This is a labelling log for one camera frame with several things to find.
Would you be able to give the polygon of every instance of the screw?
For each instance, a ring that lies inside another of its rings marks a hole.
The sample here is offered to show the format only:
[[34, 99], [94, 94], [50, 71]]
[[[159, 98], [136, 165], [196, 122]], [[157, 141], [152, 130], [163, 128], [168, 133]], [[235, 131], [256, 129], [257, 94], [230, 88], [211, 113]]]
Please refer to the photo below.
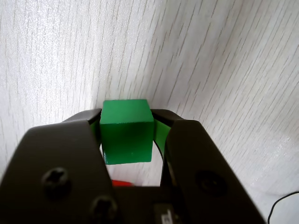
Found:
[[110, 196], [99, 196], [93, 201], [91, 213], [94, 223], [112, 223], [117, 214], [117, 204]]
[[69, 193], [71, 183], [67, 170], [57, 167], [49, 170], [42, 177], [42, 185], [46, 194], [53, 199], [58, 199]]
[[212, 171], [198, 172], [196, 183], [202, 191], [213, 196], [223, 196], [227, 191], [225, 180]]

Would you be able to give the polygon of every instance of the green block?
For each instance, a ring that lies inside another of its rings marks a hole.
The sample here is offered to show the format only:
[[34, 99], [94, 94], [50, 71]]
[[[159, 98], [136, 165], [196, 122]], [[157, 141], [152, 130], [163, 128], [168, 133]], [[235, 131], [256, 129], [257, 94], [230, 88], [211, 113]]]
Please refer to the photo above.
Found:
[[151, 161], [154, 118], [147, 100], [104, 101], [100, 131], [107, 165]]

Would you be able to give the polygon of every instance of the red object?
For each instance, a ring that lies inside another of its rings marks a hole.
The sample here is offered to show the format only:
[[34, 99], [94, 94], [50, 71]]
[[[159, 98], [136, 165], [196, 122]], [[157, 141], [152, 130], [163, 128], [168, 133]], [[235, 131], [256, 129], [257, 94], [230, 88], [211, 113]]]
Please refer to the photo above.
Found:
[[112, 184], [113, 184], [113, 186], [127, 186], [127, 187], [133, 187], [134, 186], [132, 183], [129, 183], [129, 182], [115, 181], [115, 180], [112, 180]]

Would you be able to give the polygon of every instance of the cube face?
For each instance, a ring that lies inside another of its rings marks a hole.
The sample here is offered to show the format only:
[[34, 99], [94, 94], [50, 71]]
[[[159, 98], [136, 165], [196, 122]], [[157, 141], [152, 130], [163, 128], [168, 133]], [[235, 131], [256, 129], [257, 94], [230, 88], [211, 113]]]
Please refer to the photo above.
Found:
[[107, 165], [151, 161], [154, 119], [146, 100], [105, 101], [100, 131]]

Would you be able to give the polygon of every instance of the black screw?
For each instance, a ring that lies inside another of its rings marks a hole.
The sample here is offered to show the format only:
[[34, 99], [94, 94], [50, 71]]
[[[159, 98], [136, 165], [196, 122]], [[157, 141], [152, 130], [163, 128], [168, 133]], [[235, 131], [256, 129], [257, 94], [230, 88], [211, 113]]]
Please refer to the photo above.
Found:
[[71, 182], [67, 170], [57, 167], [49, 170], [42, 177], [42, 184], [46, 194], [53, 199], [65, 196], [71, 190]]
[[227, 185], [225, 180], [212, 171], [200, 171], [196, 174], [196, 183], [199, 188], [213, 196], [226, 194]]
[[94, 223], [113, 223], [117, 214], [117, 204], [110, 196], [99, 196], [92, 204], [91, 218]]

